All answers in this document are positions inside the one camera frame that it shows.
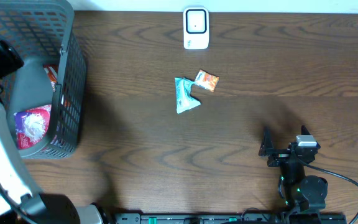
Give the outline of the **red white striped packet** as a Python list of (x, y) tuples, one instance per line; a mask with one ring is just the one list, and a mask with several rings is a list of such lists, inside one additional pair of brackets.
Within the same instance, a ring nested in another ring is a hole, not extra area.
[(53, 91), (56, 91), (56, 84), (58, 82), (57, 81), (58, 65), (46, 64), (46, 65), (43, 65), (43, 68), (50, 80)]

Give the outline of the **red purple snack bag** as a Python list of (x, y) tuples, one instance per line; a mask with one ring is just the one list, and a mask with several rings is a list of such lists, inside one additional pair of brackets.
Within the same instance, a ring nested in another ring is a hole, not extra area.
[(36, 145), (45, 136), (50, 122), (51, 107), (44, 105), (14, 113), (19, 150)]

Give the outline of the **small orange snack packet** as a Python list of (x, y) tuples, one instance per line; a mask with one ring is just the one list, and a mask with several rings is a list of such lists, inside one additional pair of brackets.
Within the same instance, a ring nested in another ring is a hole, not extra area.
[(195, 78), (195, 84), (214, 92), (216, 85), (218, 84), (219, 77), (212, 75), (204, 70), (200, 70)]

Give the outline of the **teal white snack packet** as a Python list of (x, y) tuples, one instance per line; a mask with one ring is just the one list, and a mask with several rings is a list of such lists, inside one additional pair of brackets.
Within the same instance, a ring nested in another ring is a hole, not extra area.
[(177, 114), (191, 110), (201, 104), (191, 96), (191, 87), (194, 81), (186, 78), (175, 78)]

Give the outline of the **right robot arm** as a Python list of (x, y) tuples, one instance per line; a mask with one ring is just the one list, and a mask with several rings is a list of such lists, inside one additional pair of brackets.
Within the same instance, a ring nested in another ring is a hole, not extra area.
[(322, 177), (306, 175), (305, 166), (315, 160), (321, 146), (305, 126), (285, 149), (273, 146), (272, 135), (264, 128), (259, 156), (267, 157), (269, 167), (279, 167), (278, 192), (288, 206), (280, 213), (282, 223), (321, 223), (319, 211), (326, 207), (328, 182)]

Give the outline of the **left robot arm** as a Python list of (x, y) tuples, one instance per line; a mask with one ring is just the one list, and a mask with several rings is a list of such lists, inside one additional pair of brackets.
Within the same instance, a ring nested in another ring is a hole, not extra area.
[[(0, 79), (24, 62), (7, 42), (0, 40)], [(94, 204), (76, 207), (61, 194), (46, 194), (29, 174), (11, 137), (0, 97), (0, 223), (109, 223)]]

